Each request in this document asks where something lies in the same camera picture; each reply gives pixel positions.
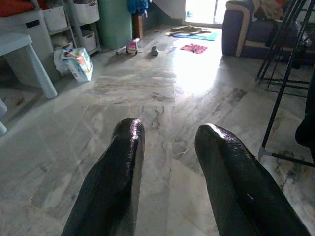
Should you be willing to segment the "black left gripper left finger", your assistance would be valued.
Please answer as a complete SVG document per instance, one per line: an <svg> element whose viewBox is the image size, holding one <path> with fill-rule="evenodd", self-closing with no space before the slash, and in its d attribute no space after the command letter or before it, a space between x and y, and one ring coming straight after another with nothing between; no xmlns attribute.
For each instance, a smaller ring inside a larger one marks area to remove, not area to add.
<svg viewBox="0 0 315 236"><path fill-rule="evenodd" d="M121 120L85 177L63 236L133 236L145 152L141 120Z"/></svg>

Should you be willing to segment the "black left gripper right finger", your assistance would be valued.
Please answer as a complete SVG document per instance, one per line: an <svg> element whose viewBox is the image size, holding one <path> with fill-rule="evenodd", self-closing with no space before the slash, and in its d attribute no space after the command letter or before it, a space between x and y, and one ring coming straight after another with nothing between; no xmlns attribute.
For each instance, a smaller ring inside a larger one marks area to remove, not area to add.
<svg viewBox="0 0 315 236"><path fill-rule="evenodd" d="M273 177L235 134L203 124L194 146L219 235L310 235Z"/></svg>

